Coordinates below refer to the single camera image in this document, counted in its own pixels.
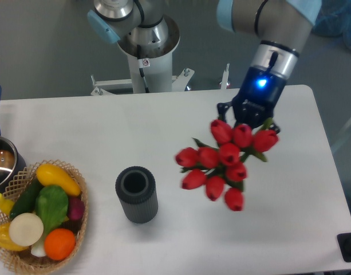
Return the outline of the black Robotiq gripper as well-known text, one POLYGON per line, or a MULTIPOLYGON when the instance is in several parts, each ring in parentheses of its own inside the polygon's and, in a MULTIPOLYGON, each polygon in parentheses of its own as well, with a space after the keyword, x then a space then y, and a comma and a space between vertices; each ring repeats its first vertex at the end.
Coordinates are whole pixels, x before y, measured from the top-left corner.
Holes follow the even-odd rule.
POLYGON ((257 128, 267 120, 267 129, 279 134, 281 129, 272 117, 285 85, 284 78, 250 67, 232 101, 217 103, 218 119, 225 123, 236 120, 251 128, 257 128))

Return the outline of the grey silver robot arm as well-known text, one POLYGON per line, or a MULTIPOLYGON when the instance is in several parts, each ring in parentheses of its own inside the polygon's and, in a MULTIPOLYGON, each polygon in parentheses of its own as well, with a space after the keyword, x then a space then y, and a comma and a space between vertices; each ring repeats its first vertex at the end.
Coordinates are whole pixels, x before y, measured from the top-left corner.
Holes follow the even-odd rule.
MULTIPOLYGON (((255 34, 260 44, 238 94, 217 106, 224 120, 277 131, 274 108, 315 24, 321 1, 219 1, 216 17, 230 32, 255 34)), ((170 92, 172 54, 180 33, 163 1, 94 1, 91 28, 127 55, 135 93, 170 92)))

